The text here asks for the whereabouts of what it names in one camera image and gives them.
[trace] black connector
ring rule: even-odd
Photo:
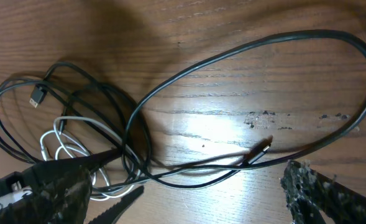
[[[36,108],[45,99],[47,90],[45,90],[41,85],[35,85],[34,90],[31,93],[31,99],[29,103]]]

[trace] black cable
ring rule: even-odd
[[[119,89],[117,89],[117,88],[115,88],[111,85],[107,85],[107,84],[97,82],[90,74],[88,74],[87,72],[85,72],[81,68],[77,67],[76,65],[70,64],[68,62],[57,62],[55,65],[52,65],[49,68],[48,72],[46,73],[46,76],[45,76],[43,81],[26,81],[26,80],[24,81],[24,80],[20,79],[24,83],[19,83],[19,84],[16,84],[16,85],[13,85],[13,86],[8,86],[8,87],[5,87],[7,85],[7,82],[5,82],[5,84],[1,85],[1,87],[0,87],[0,96],[4,92],[6,92],[10,89],[13,89],[13,88],[17,88],[18,86],[34,85],[34,84],[41,85],[41,86],[44,86],[45,89],[47,91],[49,91],[51,95],[56,97],[56,99],[58,99],[59,101],[61,101],[64,104],[65,109],[63,111],[63,115],[66,115],[66,113],[68,111],[71,111],[72,113],[80,116],[79,112],[77,112],[72,107],[73,102],[78,102],[78,103],[82,104],[83,106],[85,106],[86,108],[88,108],[89,110],[92,110],[93,112],[95,112],[98,116],[100,114],[101,116],[99,116],[99,117],[101,119],[103,119],[104,122],[107,125],[109,125],[112,129],[114,129],[115,132],[123,134],[121,144],[118,144],[117,142],[112,142],[112,143],[115,145],[116,150],[122,150],[123,151],[124,158],[123,158],[122,162],[124,163],[124,167],[125,167],[125,169],[127,169],[127,172],[129,174],[129,176],[128,176],[127,180],[124,183],[114,184],[114,185],[111,185],[109,187],[97,188],[96,189],[97,195],[99,193],[114,192],[114,191],[120,189],[123,186],[130,185],[130,184],[136,184],[136,183],[143,183],[143,182],[146,182],[148,180],[154,180],[154,181],[156,181],[160,184],[166,185],[168,187],[173,187],[173,188],[200,189],[200,188],[203,188],[203,187],[208,187],[210,185],[216,184],[216,183],[221,182],[223,180],[226,180],[227,178],[229,178],[232,175],[236,174],[237,171],[257,169],[257,168],[261,168],[261,167],[280,164],[280,163],[286,162],[290,159],[297,159],[299,157],[305,156],[309,153],[317,151],[318,149],[320,149],[324,146],[327,146],[328,144],[330,144],[330,143],[334,142],[335,140],[337,140],[337,139],[343,137],[344,135],[346,135],[349,131],[351,131],[353,128],[355,128],[362,121],[362,119],[366,115],[366,98],[365,98],[364,103],[359,108],[358,112],[356,112],[356,114],[354,114],[353,117],[350,120],[348,120],[348,122],[345,125],[343,125],[343,127],[339,128],[337,131],[329,134],[328,136],[326,136],[326,137],[324,137],[324,138],[322,138],[318,141],[315,141],[311,144],[308,144],[307,146],[304,147],[304,150],[302,150],[300,152],[296,152],[292,155],[281,157],[281,158],[278,158],[278,159],[273,159],[273,160],[266,161],[266,162],[260,162],[260,163],[257,163],[257,164],[244,164],[244,163],[242,163],[239,166],[229,166],[229,165],[186,166],[186,167],[181,167],[181,168],[171,170],[169,172],[164,172],[162,174],[157,174],[157,175],[152,175],[149,172],[149,164],[150,164],[150,160],[152,159],[153,149],[152,149],[152,142],[151,142],[151,138],[150,138],[149,129],[148,129],[147,123],[144,120],[144,117],[140,113],[140,109],[143,107],[143,105],[149,99],[151,99],[151,97],[153,97],[160,90],[162,90],[162,89],[166,88],[167,86],[171,85],[173,82],[183,78],[185,75],[187,75],[191,72],[194,72],[196,70],[199,70],[200,68],[203,68],[207,65],[210,65],[212,63],[218,62],[218,61],[220,61],[222,59],[225,59],[227,57],[230,57],[230,56],[233,56],[235,54],[239,54],[239,53],[244,52],[246,50],[250,50],[250,49],[260,47],[260,46],[263,46],[263,45],[274,44],[274,43],[279,43],[279,42],[286,42],[286,41],[291,41],[291,40],[304,40],[304,39],[337,39],[337,40],[342,40],[342,41],[347,42],[348,44],[354,46],[366,58],[366,43],[364,41],[360,40],[358,37],[356,37],[356,36],[354,36],[350,33],[343,32],[343,31],[336,31],[336,30],[302,30],[302,31],[287,32],[287,33],[282,33],[282,34],[271,35],[271,36],[262,38],[260,40],[256,40],[256,41],[253,41],[253,42],[249,42],[247,44],[243,44],[241,46],[235,47],[235,48],[230,49],[226,52],[215,55],[215,56],[210,57],[210,58],[208,58],[206,60],[203,60],[201,62],[198,62],[198,63],[184,69],[183,71],[177,73],[176,75],[172,76],[168,80],[161,83],[159,86],[155,87],[145,97],[143,97],[137,104],[134,102],[134,100],[129,98],[129,96],[127,94],[125,94],[123,91],[120,91]],[[101,114],[99,111],[96,111],[96,109],[93,106],[91,106],[89,103],[85,102],[80,97],[78,97],[77,95],[79,95],[79,94],[71,94],[68,91],[66,91],[65,89],[61,88],[60,86],[54,85],[53,83],[49,82],[49,79],[50,79],[51,75],[53,74],[53,72],[55,71],[55,69],[57,67],[61,67],[61,66],[67,66],[69,68],[72,68],[74,71],[78,72],[79,74],[81,74],[82,76],[87,78],[90,81],[90,84],[93,86],[93,88],[95,88],[96,90],[101,91],[103,94],[106,95],[107,99],[110,101],[111,106],[113,108],[115,108],[116,114],[118,114],[118,116],[119,116],[120,122],[121,122],[122,126],[124,127],[123,132],[118,130],[115,127],[115,125],[113,125],[110,122],[110,120],[107,119],[107,117],[103,116],[103,114]],[[54,89],[62,92],[63,94],[65,94],[68,97],[68,99],[66,101],[63,100],[62,97],[60,97],[54,91],[52,91],[52,88],[54,88]],[[132,108],[133,112],[132,112],[131,116],[129,117],[127,123],[125,122],[125,117],[123,116],[122,111],[120,110],[117,103],[113,100],[110,93],[115,94],[118,97],[122,98],[123,101],[125,103],[127,103],[130,106],[130,108]],[[147,144],[147,155],[146,155],[145,159],[141,158],[140,156],[134,157],[134,155],[132,155],[132,154],[130,154],[126,151],[126,144],[130,145],[131,143],[134,142],[134,140],[130,136],[130,129],[131,129],[131,126],[132,126],[132,122],[135,121],[136,118],[137,118],[137,120],[138,120],[138,122],[139,122],[139,124],[142,128],[142,131],[144,132],[145,142]],[[1,125],[1,129],[3,129],[4,131],[6,130],[3,125]],[[10,145],[6,144],[1,138],[0,138],[0,147],[3,150],[5,150],[7,153],[12,154],[12,156],[14,156],[14,157],[17,157],[20,160],[21,160],[21,158],[25,157],[24,158],[25,161],[30,162],[30,160],[33,159],[32,156],[30,156],[25,150],[20,148],[18,143],[13,140],[12,136],[10,136],[9,134],[7,134],[7,135],[17,145],[17,147],[19,147],[20,151],[17,150],[17,149],[12,148]],[[131,163],[132,163],[131,167],[127,166],[127,162],[125,161],[126,158],[131,161]],[[137,169],[140,169],[144,173],[145,176],[144,177],[139,177],[138,179],[135,179],[136,176],[134,175],[134,172]],[[204,169],[229,170],[230,172],[222,175],[221,177],[218,177],[217,179],[214,179],[212,181],[209,181],[209,182],[206,182],[206,183],[203,183],[203,184],[198,184],[198,185],[177,185],[177,184],[171,184],[171,183],[165,182],[163,180],[160,180],[160,178],[168,177],[168,176],[175,175],[175,174],[180,174],[182,172],[189,172],[189,171],[194,171],[194,170],[204,170]]]

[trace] cable plug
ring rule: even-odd
[[[36,84],[34,90],[32,90],[29,103],[34,106],[34,108],[38,107],[38,105],[45,99],[46,94],[47,90],[45,90],[41,85]]]

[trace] wooden table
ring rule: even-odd
[[[304,29],[344,30],[366,41],[366,0],[3,0],[0,83],[14,73],[42,77],[52,63],[67,60],[139,100],[195,62],[270,34]],[[85,82],[68,70],[56,76],[70,85]],[[49,97],[33,109],[31,90],[5,95],[0,112],[17,140],[40,157],[39,137],[62,106]],[[143,112],[155,157],[165,164],[248,151],[272,135],[265,160],[336,130],[365,94],[366,61],[358,51],[336,40],[305,40],[254,49],[194,72],[162,90]],[[101,100],[97,105],[108,107]],[[93,152],[110,147],[84,124],[69,128]],[[348,136],[303,159],[366,196],[366,118]],[[119,163],[110,165],[113,182],[124,175]],[[285,166],[240,172],[201,190],[148,182],[118,223],[290,223],[279,180]],[[26,167],[0,150],[0,176]],[[169,181],[195,184],[217,175]],[[87,221],[116,202],[90,202]]]

